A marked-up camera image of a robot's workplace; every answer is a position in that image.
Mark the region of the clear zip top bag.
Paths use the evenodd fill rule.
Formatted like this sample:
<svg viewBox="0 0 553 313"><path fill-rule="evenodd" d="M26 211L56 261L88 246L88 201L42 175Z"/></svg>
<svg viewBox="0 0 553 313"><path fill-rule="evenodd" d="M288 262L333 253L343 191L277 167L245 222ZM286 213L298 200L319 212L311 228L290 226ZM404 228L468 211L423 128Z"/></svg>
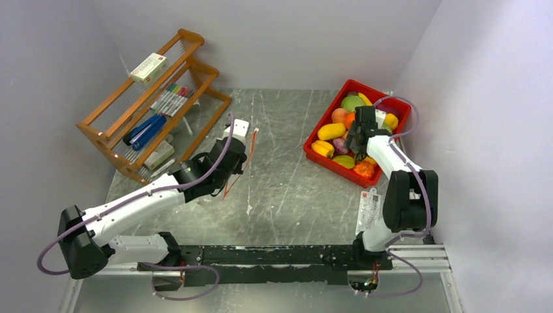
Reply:
<svg viewBox="0 0 553 313"><path fill-rule="evenodd" d="M213 172L212 178L215 183L215 189L211 193L213 197L223 192L223 198L228 195L230 188L236 183L238 178L229 184L229 179L233 175L242 175L244 169L249 165L251 156L254 153L256 136L259 128L256 127L249 137L245 136L243 129L235 126L230 147L224 154L224 158L219 163L217 169Z"/></svg>

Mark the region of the purple onion toy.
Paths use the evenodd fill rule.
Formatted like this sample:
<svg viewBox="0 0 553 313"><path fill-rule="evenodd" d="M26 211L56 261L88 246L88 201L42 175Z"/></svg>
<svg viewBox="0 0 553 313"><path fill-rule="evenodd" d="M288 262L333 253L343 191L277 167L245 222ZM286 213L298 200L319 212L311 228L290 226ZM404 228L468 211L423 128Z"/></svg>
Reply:
<svg viewBox="0 0 553 313"><path fill-rule="evenodd" d="M334 147L335 155L346 155L349 152L349 149L345 145L345 141L342 138L335 138L332 140L332 145Z"/></svg>

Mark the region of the yellow mango toy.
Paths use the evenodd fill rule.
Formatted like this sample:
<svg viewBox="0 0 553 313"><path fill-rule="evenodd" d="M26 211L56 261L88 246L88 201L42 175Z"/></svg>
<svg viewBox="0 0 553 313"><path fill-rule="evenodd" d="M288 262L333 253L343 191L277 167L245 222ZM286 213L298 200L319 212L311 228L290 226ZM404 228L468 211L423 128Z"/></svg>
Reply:
<svg viewBox="0 0 553 313"><path fill-rule="evenodd" d="M329 123L323 125L317 131L317 136L320 140L328 141L341 137L346 131L347 128L344 123Z"/></svg>

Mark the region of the orange fruit toy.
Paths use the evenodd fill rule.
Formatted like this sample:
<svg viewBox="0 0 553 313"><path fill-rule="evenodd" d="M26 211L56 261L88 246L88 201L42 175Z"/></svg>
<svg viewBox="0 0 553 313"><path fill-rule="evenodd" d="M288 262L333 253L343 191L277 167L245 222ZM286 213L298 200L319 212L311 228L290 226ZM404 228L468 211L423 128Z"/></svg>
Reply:
<svg viewBox="0 0 553 313"><path fill-rule="evenodd" d="M344 126L347 129L351 128L351 125L354 121L355 121L355 113L354 112L349 112L347 115L344 116L343 123L344 123Z"/></svg>

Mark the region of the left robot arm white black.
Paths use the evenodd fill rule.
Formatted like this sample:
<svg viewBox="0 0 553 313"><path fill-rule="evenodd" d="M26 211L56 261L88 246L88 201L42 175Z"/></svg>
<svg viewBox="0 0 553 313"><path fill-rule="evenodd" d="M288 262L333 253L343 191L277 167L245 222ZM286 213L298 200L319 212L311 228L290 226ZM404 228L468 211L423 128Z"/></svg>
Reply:
<svg viewBox="0 0 553 313"><path fill-rule="evenodd" d="M157 264L164 271L182 265L177 241L168 231L149 236L124 236L131 226L163 209L173 209L203 196L217 196L232 175L243 173L246 140L217 140L200 153L174 166L152 183L110 203L82 211L75 205L61 213L59 246L73 279L83 279L107 265L137 262Z"/></svg>

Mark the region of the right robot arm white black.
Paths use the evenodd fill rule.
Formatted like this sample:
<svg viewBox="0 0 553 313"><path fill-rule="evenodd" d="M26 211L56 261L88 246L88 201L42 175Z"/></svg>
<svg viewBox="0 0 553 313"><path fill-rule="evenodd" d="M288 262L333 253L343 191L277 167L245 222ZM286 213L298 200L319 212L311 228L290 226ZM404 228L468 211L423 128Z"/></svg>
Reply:
<svg viewBox="0 0 553 313"><path fill-rule="evenodd" d="M381 220L353 242L352 262L367 270L386 248L403 237L423 238L438 220L438 175L403 153L395 136L378 126L373 106L357 107L346 139L356 160L370 157L388 179Z"/></svg>

